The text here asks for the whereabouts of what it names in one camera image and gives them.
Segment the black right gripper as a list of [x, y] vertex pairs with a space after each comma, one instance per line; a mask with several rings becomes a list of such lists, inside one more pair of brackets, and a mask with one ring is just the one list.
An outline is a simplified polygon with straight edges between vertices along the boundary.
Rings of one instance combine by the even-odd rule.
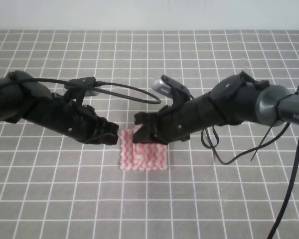
[[209, 99], [188, 101], [178, 108], [134, 115], [133, 143], [168, 145], [187, 141], [194, 132], [214, 125], [214, 105]]

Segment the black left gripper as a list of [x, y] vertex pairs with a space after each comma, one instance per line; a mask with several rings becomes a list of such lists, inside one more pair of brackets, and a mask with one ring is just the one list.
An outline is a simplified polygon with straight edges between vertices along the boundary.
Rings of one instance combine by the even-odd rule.
[[116, 145], [119, 138], [117, 124], [79, 109], [56, 93], [34, 100], [24, 119], [83, 144]]

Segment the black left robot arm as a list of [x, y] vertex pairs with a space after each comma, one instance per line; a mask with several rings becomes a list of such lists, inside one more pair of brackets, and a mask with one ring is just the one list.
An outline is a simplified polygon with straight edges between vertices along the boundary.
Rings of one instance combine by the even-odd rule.
[[100, 89], [95, 77], [65, 82], [63, 95], [51, 92], [43, 82], [20, 70], [0, 78], [0, 121], [25, 119], [83, 144], [117, 144], [118, 125], [83, 104]]

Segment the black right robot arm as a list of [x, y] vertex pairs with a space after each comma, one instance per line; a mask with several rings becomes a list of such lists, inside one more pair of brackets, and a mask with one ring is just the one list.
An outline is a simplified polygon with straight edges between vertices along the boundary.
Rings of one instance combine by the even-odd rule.
[[135, 114], [140, 125], [134, 143], [187, 141], [190, 135], [212, 126], [240, 125], [248, 121], [266, 126], [299, 124], [299, 93], [290, 93], [267, 80], [256, 81], [242, 71], [220, 81], [208, 93], [191, 99], [189, 89], [162, 75], [153, 90], [173, 100], [156, 113]]

